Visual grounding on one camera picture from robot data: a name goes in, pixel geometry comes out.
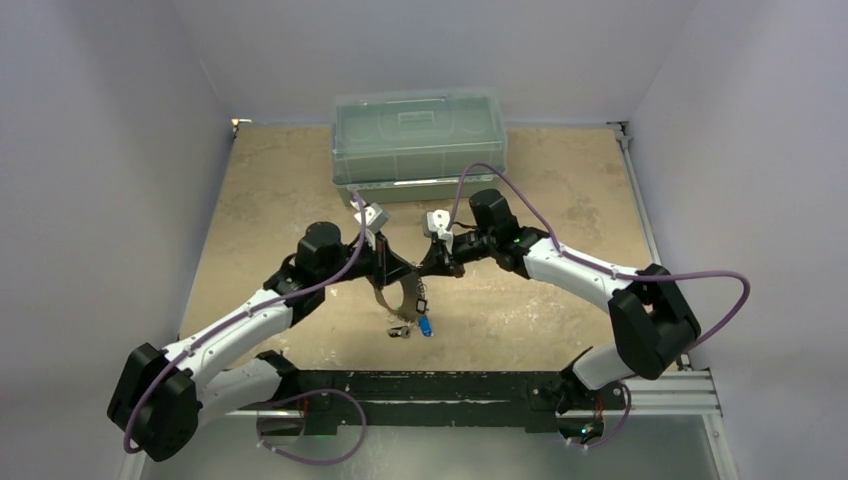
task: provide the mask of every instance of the transparent lid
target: transparent lid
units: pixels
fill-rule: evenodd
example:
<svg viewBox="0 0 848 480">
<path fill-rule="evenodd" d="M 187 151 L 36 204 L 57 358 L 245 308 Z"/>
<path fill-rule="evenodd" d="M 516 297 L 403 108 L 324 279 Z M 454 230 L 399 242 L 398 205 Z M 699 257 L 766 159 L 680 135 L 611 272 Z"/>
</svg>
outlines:
<svg viewBox="0 0 848 480">
<path fill-rule="evenodd" d="M 494 90 L 422 90 L 335 99 L 333 157 L 500 150 L 505 132 Z"/>
</svg>

